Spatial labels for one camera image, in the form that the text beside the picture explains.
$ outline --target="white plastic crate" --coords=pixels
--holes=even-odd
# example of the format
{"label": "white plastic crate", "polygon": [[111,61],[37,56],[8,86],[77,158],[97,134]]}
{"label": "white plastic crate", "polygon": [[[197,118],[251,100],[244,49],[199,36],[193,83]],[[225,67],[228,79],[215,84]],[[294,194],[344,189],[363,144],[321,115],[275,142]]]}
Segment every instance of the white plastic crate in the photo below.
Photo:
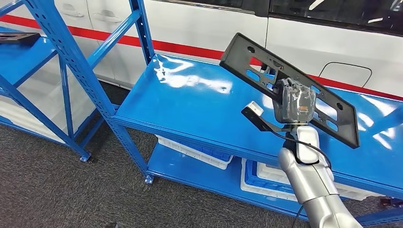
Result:
{"label": "white plastic crate", "polygon": [[267,188],[262,188],[262,187],[257,187],[257,186],[246,184],[245,183],[245,162],[246,162],[246,159],[242,158],[242,171],[241,171],[241,177],[240,177],[240,189],[241,190],[249,191],[249,192],[253,192],[253,193],[257,193],[257,194],[262,194],[262,195],[266,195],[266,196],[271,196],[274,198],[298,201],[297,198],[295,197],[295,195],[292,193],[278,191],[278,190],[272,190],[272,189],[267,189]]}
{"label": "white plastic crate", "polygon": [[184,153],[188,156],[196,158],[197,160],[208,163],[208,164],[215,166],[217,168],[220,168],[222,170],[227,168],[228,164],[231,162],[231,160],[233,158],[233,156],[231,156],[229,161],[222,161],[220,159],[214,158],[210,155],[204,154],[198,150],[195,150],[188,146],[182,145],[178,142],[172,141],[172,140],[164,138],[162,136],[159,136],[159,135],[155,135],[155,136],[157,136],[159,144],[169,147],[178,152]]}
{"label": "white plastic crate", "polygon": [[[259,178],[265,179],[265,180],[270,180],[270,181],[275,181],[275,182],[280,182],[283,184],[290,184],[287,178],[286,173],[283,170],[270,167],[266,164],[258,162],[258,168],[257,168],[257,176]],[[348,185],[340,184],[340,183],[335,183],[335,186],[342,197],[350,198],[350,199],[355,199],[355,200],[364,200],[365,198],[369,196],[383,196],[381,194],[351,187]]]}
{"label": "white plastic crate", "polygon": [[[66,113],[61,86],[61,75],[54,65],[57,56],[27,79],[18,90],[42,111],[62,131],[67,133]],[[74,132],[95,110],[95,106],[76,78],[68,70],[68,83]],[[0,96],[0,115],[13,124],[63,143],[42,122],[12,99]]]}

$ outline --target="floor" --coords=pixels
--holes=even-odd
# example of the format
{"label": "floor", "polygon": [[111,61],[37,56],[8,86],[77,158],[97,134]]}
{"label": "floor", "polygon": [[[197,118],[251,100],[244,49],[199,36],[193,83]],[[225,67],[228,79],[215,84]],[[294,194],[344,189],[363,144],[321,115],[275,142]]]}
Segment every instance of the floor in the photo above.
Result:
{"label": "floor", "polygon": [[[127,91],[103,84],[118,104]],[[148,159],[156,137],[130,130]],[[69,148],[0,126],[0,228],[288,228],[292,217],[176,182],[146,185],[106,124],[82,163]],[[379,199],[348,200],[352,214],[381,210]],[[309,227],[299,221],[296,227]],[[402,224],[379,227],[397,228]]]}

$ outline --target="black cable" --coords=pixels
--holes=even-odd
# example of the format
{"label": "black cable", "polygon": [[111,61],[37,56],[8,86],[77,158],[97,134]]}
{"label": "black cable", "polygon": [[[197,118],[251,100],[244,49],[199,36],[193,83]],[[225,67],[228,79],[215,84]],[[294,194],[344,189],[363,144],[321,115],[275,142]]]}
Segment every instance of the black cable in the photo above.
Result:
{"label": "black cable", "polygon": [[303,208],[304,208],[304,205],[301,205],[301,207],[299,208],[299,211],[298,211],[297,215],[296,215],[295,218],[294,218],[294,222],[292,223],[291,228],[294,228],[294,227],[295,227],[295,223],[297,222],[297,219],[298,219],[299,215],[301,214]]}
{"label": "black cable", "polygon": [[308,147],[310,147],[310,148],[312,148],[312,149],[318,151],[321,155],[323,155],[323,156],[325,157],[326,162],[327,162],[327,164],[329,165],[329,168],[332,169],[332,163],[330,162],[330,159],[328,158],[328,156],[327,156],[321,149],[319,149],[319,148],[317,148],[317,147],[315,147],[315,146],[313,146],[313,145],[311,145],[311,144],[309,144],[309,143],[306,143],[306,142],[303,142],[303,141],[300,141],[300,140],[296,140],[296,139],[293,139],[293,138],[285,137],[285,136],[283,136],[283,135],[281,135],[281,134],[279,134],[279,133],[277,133],[277,132],[275,132],[275,131],[272,131],[272,133],[273,133],[275,136],[278,136],[278,137],[280,137],[280,138],[282,138],[282,139],[290,140],[290,141],[292,141],[292,142],[295,142],[295,143],[299,143],[299,144],[308,146]]}

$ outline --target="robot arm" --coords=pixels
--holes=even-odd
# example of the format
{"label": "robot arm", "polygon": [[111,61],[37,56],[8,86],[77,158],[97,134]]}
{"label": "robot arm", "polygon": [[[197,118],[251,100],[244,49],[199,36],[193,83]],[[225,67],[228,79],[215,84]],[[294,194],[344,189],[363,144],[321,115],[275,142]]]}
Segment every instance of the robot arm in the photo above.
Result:
{"label": "robot arm", "polygon": [[[291,134],[297,140],[319,147],[317,131],[310,126],[299,126]],[[295,153],[281,148],[280,166],[294,190],[298,202],[307,213],[312,228],[361,228],[342,203],[334,185],[334,177],[324,157],[314,149],[297,143]]]}
{"label": "robot arm", "polygon": [[[253,59],[261,62],[260,71],[250,65]],[[262,119],[263,109],[255,102],[241,112],[259,130],[273,132],[286,140],[278,156],[280,165],[299,203],[305,207],[311,226],[360,228],[340,200],[330,162],[326,162],[319,149],[317,131],[308,125],[355,149],[360,142],[354,106],[240,33],[225,50],[220,66],[272,99],[275,119],[285,124],[283,128]],[[337,118],[319,110],[316,99],[335,109]],[[327,121],[336,125],[337,130],[330,128]]]}

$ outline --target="mounting hole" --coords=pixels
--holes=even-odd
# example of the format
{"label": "mounting hole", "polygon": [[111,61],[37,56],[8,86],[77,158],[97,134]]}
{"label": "mounting hole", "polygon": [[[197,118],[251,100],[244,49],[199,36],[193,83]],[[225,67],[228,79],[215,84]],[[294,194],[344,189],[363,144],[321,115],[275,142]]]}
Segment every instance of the mounting hole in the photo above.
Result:
{"label": "mounting hole", "polygon": [[251,46],[248,46],[248,51],[250,53],[255,53],[255,49],[253,47],[251,47]]}
{"label": "mounting hole", "polygon": [[338,107],[338,109],[343,110],[343,106],[340,103],[337,103],[336,106]]}

